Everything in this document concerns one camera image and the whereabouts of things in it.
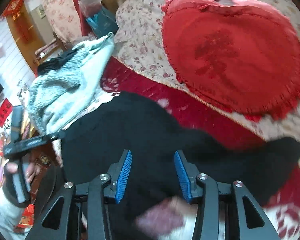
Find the person's left hand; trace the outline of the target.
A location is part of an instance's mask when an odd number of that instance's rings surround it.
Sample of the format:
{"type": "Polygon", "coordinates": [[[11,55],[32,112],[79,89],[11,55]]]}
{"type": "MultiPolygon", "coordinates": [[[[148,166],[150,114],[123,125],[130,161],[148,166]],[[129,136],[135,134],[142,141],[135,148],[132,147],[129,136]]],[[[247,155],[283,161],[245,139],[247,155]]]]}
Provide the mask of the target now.
{"type": "MultiPolygon", "coordinates": [[[[5,165],[8,173],[14,174],[18,170],[18,165],[14,162],[9,162],[5,165]]],[[[33,181],[34,177],[40,173],[40,167],[34,163],[30,163],[25,171],[25,178],[28,183],[33,181]]]]}

